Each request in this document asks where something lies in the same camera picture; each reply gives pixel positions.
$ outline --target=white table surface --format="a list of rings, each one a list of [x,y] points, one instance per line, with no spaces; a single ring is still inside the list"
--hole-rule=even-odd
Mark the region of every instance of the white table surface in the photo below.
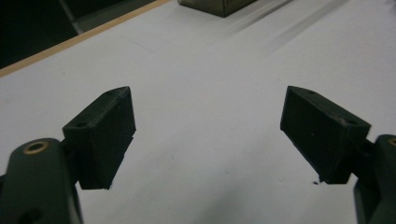
[[[396,133],[396,6],[258,1],[222,19],[172,0],[0,78],[0,173],[19,145],[62,140],[102,92],[130,86],[137,132],[85,223],[355,224],[353,186],[318,176],[279,122],[288,85]]]

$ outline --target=screw hole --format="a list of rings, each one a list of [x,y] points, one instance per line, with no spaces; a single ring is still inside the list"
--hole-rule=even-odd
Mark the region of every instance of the screw hole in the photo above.
[[[80,122],[80,123],[78,123],[78,124],[76,125],[76,127],[78,127],[78,128],[83,128],[83,127],[85,127],[85,126],[87,126],[87,122]]]
[[[348,120],[346,121],[346,123],[352,124],[352,125],[357,125],[357,124],[358,124],[358,122],[356,122],[355,120],[352,120],[352,119],[348,119]]]
[[[37,221],[40,220],[42,217],[43,213],[39,209],[34,208],[28,212],[25,212],[21,216],[18,224],[34,224],[37,223]]]
[[[396,147],[396,138],[390,138],[388,141],[389,141],[389,143],[390,143],[391,145],[393,145],[394,147]]]
[[[48,142],[34,142],[27,146],[23,153],[27,155],[32,155],[41,152],[42,150],[46,149],[48,147],[49,143]]]

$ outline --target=dark floor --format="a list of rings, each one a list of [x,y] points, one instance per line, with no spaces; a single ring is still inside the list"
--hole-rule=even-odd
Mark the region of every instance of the dark floor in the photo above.
[[[0,68],[155,0],[2,0]]]

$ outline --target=white tabletop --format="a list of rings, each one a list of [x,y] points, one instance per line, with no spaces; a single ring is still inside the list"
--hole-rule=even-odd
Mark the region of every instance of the white tabletop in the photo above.
[[[110,191],[79,191],[85,223],[357,223],[356,178],[314,185],[279,122],[293,85],[367,120],[372,141],[396,133],[395,2],[267,7],[222,19],[172,0],[1,77],[0,173],[16,147],[62,140],[102,92],[130,86],[134,141]]]

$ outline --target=wooden edge strip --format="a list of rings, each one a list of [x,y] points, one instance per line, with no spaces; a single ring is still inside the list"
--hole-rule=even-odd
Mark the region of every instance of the wooden edge strip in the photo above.
[[[9,75],[9,74],[11,74],[11,73],[13,73],[15,71],[18,71],[18,70],[20,70],[20,69],[22,69],[22,68],[24,68],[26,66],[29,66],[32,63],[39,62],[39,61],[41,61],[41,60],[43,60],[45,58],[48,58],[49,56],[51,56],[51,55],[53,55],[55,53],[58,53],[58,52],[60,52],[60,51],[62,51],[64,49],[71,48],[71,47],[75,46],[76,44],[78,44],[78,43],[80,43],[80,42],[82,42],[82,41],[84,41],[84,40],[86,40],[86,39],[88,39],[88,38],[90,38],[90,37],[92,37],[94,35],[98,35],[98,34],[102,33],[105,30],[108,30],[108,29],[110,29],[110,28],[112,28],[112,27],[114,27],[114,26],[116,26],[116,25],[118,25],[120,23],[128,21],[128,20],[130,20],[133,17],[141,15],[141,14],[143,14],[143,13],[145,13],[145,12],[151,10],[151,9],[154,9],[155,7],[158,7],[158,6],[160,6],[160,5],[164,4],[164,3],[167,3],[169,1],[170,0],[157,0],[155,2],[147,4],[147,5],[143,6],[143,7],[138,8],[137,10],[134,10],[134,11],[132,11],[130,13],[127,13],[127,14],[125,14],[123,16],[120,16],[120,17],[116,18],[113,21],[109,21],[109,22],[107,22],[105,24],[102,24],[102,25],[96,27],[96,28],[93,28],[93,29],[91,29],[90,31],[88,31],[86,33],[83,33],[81,35],[77,35],[77,36],[75,36],[75,37],[73,37],[71,39],[68,39],[68,40],[62,42],[61,44],[55,45],[55,46],[53,46],[53,47],[51,47],[49,49],[45,49],[45,50],[43,50],[41,52],[38,52],[37,54],[35,54],[33,56],[30,56],[30,57],[28,57],[26,59],[23,59],[23,60],[21,60],[21,61],[19,61],[17,63],[14,63],[14,64],[12,64],[10,66],[7,66],[7,67],[5,67],[3,69],[0,69],[0,77],[4,77],[6,75]]]

